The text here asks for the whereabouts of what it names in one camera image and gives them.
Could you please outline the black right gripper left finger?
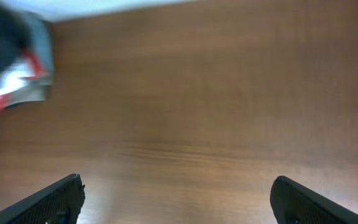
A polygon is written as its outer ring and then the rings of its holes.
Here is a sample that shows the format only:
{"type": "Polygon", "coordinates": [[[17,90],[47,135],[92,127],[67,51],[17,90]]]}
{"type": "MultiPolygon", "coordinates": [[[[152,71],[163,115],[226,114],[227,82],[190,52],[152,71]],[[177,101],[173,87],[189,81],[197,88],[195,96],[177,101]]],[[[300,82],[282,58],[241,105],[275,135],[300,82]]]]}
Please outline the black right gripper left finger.
{"type": "Polygon", "coordinates": [[[0,211],[0,224],[76,224],[85,202],[79,174],[70,174],[0,211]]]}

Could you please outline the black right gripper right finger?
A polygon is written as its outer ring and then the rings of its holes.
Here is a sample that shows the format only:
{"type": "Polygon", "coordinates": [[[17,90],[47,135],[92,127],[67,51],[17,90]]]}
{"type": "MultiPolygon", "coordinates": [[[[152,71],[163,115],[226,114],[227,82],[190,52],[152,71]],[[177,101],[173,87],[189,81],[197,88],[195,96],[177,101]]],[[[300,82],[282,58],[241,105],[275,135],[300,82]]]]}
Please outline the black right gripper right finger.
{"type": "Polygon", "coordinates": [[[278,224],[358,224],[358,214],[285,176],[273,182],[270,205],[278,224]]]}

